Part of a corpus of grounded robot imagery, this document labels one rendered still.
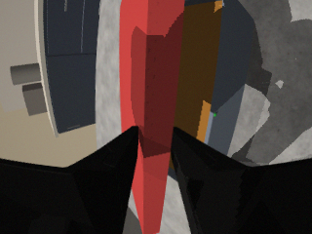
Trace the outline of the red rectangular lid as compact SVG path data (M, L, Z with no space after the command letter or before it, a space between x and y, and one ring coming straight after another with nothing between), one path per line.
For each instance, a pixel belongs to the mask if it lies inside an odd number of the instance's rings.
M139 126L133 195L141 234L160 233L176 109L184 0L121 0L121 130Z

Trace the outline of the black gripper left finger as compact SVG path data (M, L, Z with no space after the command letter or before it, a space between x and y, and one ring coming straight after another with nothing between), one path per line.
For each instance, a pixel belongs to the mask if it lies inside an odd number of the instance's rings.
M139 148L139 126L69 167L0 159L0 204L74 219L83 234L122 234Z

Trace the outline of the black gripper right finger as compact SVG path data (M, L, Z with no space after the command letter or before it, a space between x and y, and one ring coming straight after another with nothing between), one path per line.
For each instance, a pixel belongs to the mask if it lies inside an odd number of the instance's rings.
M261 199L312 183L312 157L247 167L179 128L171 156L191 234L237 234Z

